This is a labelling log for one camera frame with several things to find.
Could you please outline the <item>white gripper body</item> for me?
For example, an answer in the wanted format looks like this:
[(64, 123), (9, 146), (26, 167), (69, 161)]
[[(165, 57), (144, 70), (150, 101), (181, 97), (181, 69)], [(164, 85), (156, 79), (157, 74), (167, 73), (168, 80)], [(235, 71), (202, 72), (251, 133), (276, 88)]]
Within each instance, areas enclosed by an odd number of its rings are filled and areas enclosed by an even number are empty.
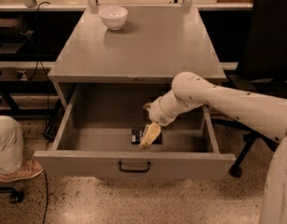
[(162, 96), (158, 97), (148, 108), (150, 120), (161, 126), (166, 127), (174, 122), (174, 118), (166, 114), (161, 106)]

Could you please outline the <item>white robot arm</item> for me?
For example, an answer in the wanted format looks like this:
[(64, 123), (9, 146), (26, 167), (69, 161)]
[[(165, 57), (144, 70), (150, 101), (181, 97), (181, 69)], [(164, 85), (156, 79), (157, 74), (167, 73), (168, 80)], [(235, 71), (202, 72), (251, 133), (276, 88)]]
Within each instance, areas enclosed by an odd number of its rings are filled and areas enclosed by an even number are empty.
[(287, 99), (211, 84), (191, 73), (176, 75), (171, 90), (144, 108), (151, 123), (142, 147), (150, 147), (161, 129), (201, 105), (209, 105), (279, 144), (266, 178), (259, 224), (287, 224)]

